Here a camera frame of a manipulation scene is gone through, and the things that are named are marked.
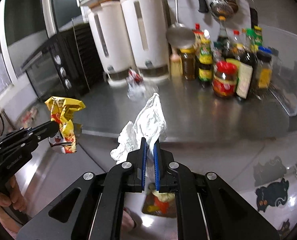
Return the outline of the person's left hand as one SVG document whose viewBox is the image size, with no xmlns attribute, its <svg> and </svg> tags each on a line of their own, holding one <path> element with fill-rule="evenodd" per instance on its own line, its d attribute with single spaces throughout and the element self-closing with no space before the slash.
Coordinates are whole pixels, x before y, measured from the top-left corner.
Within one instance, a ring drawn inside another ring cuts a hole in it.
<svg viewBox="0 0 297 240">
<path fill-rule="evenodd" d="M 18 211 L 24 211 L 26 209 L 26 202 L 21 194 L 19 185 L 17 183 L 16 177 L 12 176 L 9 180 L 11 189 L 10 196 L 0 193 L 0 216 L 5 215 L 6 213 L 3 211 L 2 207 L 9 207 L 10 205 Z"/>
</svg>

